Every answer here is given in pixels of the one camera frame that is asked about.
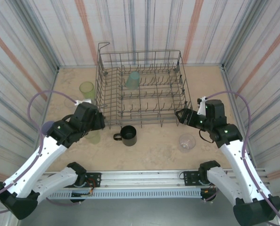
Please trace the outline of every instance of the wire dish rack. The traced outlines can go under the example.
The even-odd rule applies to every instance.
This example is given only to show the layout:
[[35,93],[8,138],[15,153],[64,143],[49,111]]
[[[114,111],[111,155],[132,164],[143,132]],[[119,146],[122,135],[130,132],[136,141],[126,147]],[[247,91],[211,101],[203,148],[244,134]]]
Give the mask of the wire dish rack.
[[[108,52],[98,44],[95,104],[111,126],[176,123],[175,112],[191,108],[189,87],[178,50]],[[125,83],[132,72],[140,74],[138,89]]]

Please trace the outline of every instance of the black mug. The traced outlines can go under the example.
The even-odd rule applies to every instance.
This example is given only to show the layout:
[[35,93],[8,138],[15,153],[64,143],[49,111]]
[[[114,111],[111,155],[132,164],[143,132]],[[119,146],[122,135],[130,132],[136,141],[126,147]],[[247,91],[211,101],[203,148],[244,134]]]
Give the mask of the black mug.
[[133,146],[137,142],[136,129],[133,126],[124,126],[120,133],[113,136],[114,140],[122,140],[126,146]]

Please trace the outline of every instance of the table surface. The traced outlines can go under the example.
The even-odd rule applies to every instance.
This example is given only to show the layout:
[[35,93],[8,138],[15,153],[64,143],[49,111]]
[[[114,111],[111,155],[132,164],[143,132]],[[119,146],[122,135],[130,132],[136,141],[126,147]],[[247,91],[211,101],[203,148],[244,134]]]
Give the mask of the table surface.
[[[198,109],[196,99],[209,96],[225,90],[222,76],[217,66],[185,67],[189,92],[194,106]],[[79,86],[84,81],[94,84],[96,68],[60,69],[54,90],[83,99]],[[216,97],[225,105],[228,123],[235,123],[228,95]],[[65,97],[53,94],[50,100],[46,121],[58,121],[68,114],[74,113],[75,107],[65,105]],[[58,157],[48,171],[60,171],[67,164],[77,162],[86,170],[174,170],[197,169],[203,162],[216,160],[223,168],[230,164],[216,147],[203,141],[198,135],[198,129],[176,123],[135,126],[137,143],[132,147],[113,140],[113,135],[120,127],[105,128],[100,131],[101,141],[93,145],[86,138],[74,143],[64,154]],[[179,137],[191,134],[196,140],[196,146],[188,153],[179,150]],[[207,133],[202,135],[209,139]]]

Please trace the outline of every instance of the metal wall panel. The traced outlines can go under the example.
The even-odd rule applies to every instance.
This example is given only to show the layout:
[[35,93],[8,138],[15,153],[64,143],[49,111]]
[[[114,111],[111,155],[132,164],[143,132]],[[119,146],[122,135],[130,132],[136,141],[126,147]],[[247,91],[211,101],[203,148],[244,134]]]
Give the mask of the metal wall panel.
[[[232,90],[251,108],[251,154],[258,167],[268,170],[272,191],[280,195],[280,0],[265,2],[226,65]],[[245,104],[237,97],[236,103],[247,128]]]
[[[0,180],[33,153],[38,134],[27,118],[28,102],[37,92],[52,87],[55,74],[13,2],[0,0]],[[31,117],[38,123],[47,100],[43,94],[31,107]]]
[[185,63],[220,63],[253,0],[24,0],[62,66],[108,51],[179,49]]

